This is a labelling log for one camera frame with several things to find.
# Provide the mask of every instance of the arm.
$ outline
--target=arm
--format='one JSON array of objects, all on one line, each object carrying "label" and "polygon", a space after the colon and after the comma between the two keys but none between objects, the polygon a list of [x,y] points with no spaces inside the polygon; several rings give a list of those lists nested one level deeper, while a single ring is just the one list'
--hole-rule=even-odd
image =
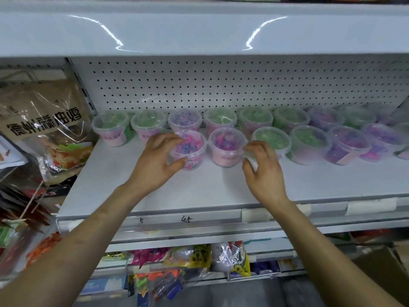
[{"label": "arm", "polygon": [[243,171],[251,193],[281,225],[327,306],[402,307],[335,247],[290,201],[275,151],[261,141],[251,142],[258,162],[254,173],[248,160]]},{"label": "arm", "polygon": [[151,137],[129,180],[58,245],[0,291],[4,307],[70,307],[98,265],[128,213],[185,164],[166,165],[180,139],[173,133]]}]

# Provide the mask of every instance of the forearm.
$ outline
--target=forearm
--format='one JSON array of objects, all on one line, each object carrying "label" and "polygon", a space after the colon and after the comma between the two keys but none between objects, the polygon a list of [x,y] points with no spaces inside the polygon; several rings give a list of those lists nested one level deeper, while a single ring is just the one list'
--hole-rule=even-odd
[{"label": "forearm", "polygon": [[0,291],[2,306],[71,306],[122,222],[142,198],[123,192],[122,187],[116,188],[57,246]]},{"label": "forearm", "polygon": [[294,203],[269,211],[286,232],[327,306],[401,306],[335,247]]}]

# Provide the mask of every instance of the white shelf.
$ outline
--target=white shelf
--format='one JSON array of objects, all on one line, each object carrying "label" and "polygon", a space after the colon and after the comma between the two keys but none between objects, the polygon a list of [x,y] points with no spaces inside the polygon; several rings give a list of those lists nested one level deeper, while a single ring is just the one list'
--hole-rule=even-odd
[{"label": "white shelf", "polygon": [[[115,187],[129,178],[143,149],[144,144],[137,136],[115,148],[99,141],[60,209],[58,219],[80,219],[94,212]],[[288,196],[294,201],[329,203],[368,197],[405,197],[409,193],[409,162],[399,158],[378,164],[357,159],[343,167],[325,160],[311,166],[297,165],[289,159],[280,163]],[[163,187],[144,198],[133,209],[133,215],[257,206],[245,183],[241,164],[223,169],[213,164],[207,154],[198,169],[178,172]]]},{"label": "white shelf", "polygon": [[0,57],[409,51],[409,12],[392,5],[0,0],[0,21]]}]

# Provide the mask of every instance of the hand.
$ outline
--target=hand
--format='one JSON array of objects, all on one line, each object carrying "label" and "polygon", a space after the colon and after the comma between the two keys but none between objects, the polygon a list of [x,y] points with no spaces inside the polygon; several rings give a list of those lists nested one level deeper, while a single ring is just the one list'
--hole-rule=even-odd
[{"label": "hand", "polygon": [[146,147],[139,157],[133,172],[123,186],[126,190],[137,192],[142,199],[164,185],[172,175],[181,170],[186,158],[166,164],[166,157],[171,149],[184,139],[174,133],[161,133],[149,138]]},{"label": "hand", "polygon": [[290,200],[275,150],[264,141],[252,141],[244,149],[253,152],[258,163],[254,173],[250,162],[246,158],[243,160],[243,171],[251,193],[268,210],[281,210]]}]

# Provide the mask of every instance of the right hand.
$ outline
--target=right hand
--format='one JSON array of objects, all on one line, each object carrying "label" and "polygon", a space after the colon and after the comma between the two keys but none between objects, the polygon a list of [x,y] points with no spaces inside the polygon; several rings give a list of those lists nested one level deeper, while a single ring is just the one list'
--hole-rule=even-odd
[{"label": "right hand", "polygon": [[268,210],[278,211],[291,201],[285,192],[283,171],[277,154],[267,142],[252,141],[245,148],[256,156],[258,168],[254,173],[248,159],[243,159],[243,171],[253,196]]}]

